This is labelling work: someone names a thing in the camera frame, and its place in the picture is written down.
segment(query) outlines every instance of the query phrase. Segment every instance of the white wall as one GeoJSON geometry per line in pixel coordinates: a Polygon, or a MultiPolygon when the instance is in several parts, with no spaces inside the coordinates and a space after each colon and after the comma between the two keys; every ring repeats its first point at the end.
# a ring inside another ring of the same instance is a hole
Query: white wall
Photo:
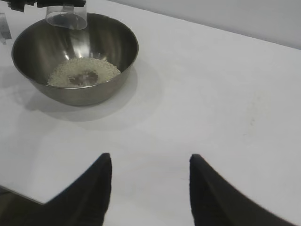
{"type": "Polygon", "coordinates": [[[114,0],[301,49],[301,0],[114,0]]]}

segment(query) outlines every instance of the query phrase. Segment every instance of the black object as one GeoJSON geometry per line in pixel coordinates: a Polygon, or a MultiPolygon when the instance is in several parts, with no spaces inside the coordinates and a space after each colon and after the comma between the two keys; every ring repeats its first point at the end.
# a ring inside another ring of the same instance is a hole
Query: black object
{"type": "Polygon", "coordinates": [[[195,226],[295,226],[245,197],[198,154],[190,159],[190,203],[195,226]]]}
{"type": "Polygon", "coordinates": [[[101,226],[109,207],[112,164],[108,153],[20,226],[101,226]]]}
{"type": "Polygon", "coordinates": [[[2,0],[7,1],[8,6],[13,10],[24,12],[25,5],[33,6],[37,3],[37,7],[62,6],[71,5],[75,7],[84,7],[86,0],[2,0]]]}

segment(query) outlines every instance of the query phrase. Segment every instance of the bowl rim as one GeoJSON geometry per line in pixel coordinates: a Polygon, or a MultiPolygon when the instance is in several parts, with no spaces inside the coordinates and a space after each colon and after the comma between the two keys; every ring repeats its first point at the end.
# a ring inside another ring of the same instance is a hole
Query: bowl rim
{"type": "Polygon", "coordinates": [[[41,22],[46,22],[46,23],[47,23],[46,19],[39,20],[39,21],[33,23],[32,25],[30,25],[29,27],[27,27],[25,30],[23,30],[23,31],[18,35],[18,37],[17,37],[16,40],[14,41],[14,44],[13,44],[13,47],[12,47],[12,50],[11,50],[11,58],[12,58],[12,60],[13,60],[13,63],[14,63],[15,68],[16,68],[16,69],[17,69],[17,70],[18,70],[25,78],[27,78],[27,79],[30,80],[31,82],[34,82],[34,83],[36,83],[36,84],[38,84],[38,85],[41,85],[41,86],[44,86],[44,87],[50,87],[50,88],[54,88],[54,89],[86,89],[86,88],[91,88],[91,87],[97,87],[97,86],[106,84],[106,83],[108,83],[108,82],[110,82],[110,81],[113,81],[113,80],[117,79],[119,76],[122,76],[122,75],[124,74],[124,72],[127,71],[127,70],[134,64],[134,62],[136,61],[136,59],[137,59],[137,57],[138,57],[138,54],[139,54],[139,42],[138,42],[138,39],[137,39],[136,35],[134,34],[134,32],[133,32],[128,26],[126,26],[123,22],[121,22],[121,21],[119,21],[119,20],[117,20],[117,19],[115,19],[115,18],[112,18],[112,17],[110,17],[110,16],[106,16],[106,15],[102,15],[102,14],[98,14],[98,13],[87,13],[87,15],[98,15],[98,16],[102,16],[102,17],[106,17],[106,18],[108,18],[108,19],[114,20],[114,21],[116,21],[116,22],[122,24],[123,26],[125,26],[125,27],[131,32],[131,34],[133,35],[133,37],[134,37],[134,39],[135,39],[135,41],[136,41],[136,44],[137,44],[137,52],[136,52],[136,55],[135,55],[135,57],[134,57],[132,63],[131,63],[131,64],[130,64],[123,72],[121,72],[120,74],[116,75],[115,77],[113,77],[113,78],[111,78],[111,79],[109,79],[109,80],[107,80],[107,81],[105,81],[105,82],[101,82],[101,83],[98,83],[98,84],[95,84],[95,85],[92,85],[92,86],[84,86],[84,87],[59,87],[59,86],[51,86],[51,85],[48,85],[48,84],[41,84],[41,83],[38,83],[38,82],[37,82],[36,80],[34,80],[33,78],[27,76],[25,73],[23,73],[23,72],[21,71],[21,69],[20,69],[20,68],[16,65],[16,63],[15,63],[14,49],[15,49],[15,46],[16,46],[17,41],[19,40],[19,38],[21,38],[21,36],[22,36],[23,33],[25,33],[28,29],[30,29],[31,27],[33,27],[34,25],[36,25],[36,24],[38,24],[38,23],[41,23],[41,22]]]}

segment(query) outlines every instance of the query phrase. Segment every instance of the clear plastic cup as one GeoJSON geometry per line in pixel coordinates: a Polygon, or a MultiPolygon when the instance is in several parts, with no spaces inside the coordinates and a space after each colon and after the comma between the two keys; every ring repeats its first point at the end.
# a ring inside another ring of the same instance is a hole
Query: clear plastic cup
{"type": "Polygon", "coordinates": [[[6,40],[11,39],[5,13],[0,13],[0,43],[6,45],[6,40]]]}
{"type": "Polygon", "coordinates": [[[46,21],[53,26],[82,30],[87,26],[87,5],[84,7],[49,6],[46,21]]]}

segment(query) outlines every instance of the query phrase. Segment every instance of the floor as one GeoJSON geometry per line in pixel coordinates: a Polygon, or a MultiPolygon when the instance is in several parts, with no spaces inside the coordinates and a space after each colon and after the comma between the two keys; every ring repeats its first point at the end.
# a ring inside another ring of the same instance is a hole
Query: floor
{"type": "Polygon", "coordinates": [[[28,213],[40,205],[13,193],[0,193],[0,226],[20,226],[28,213]]]}

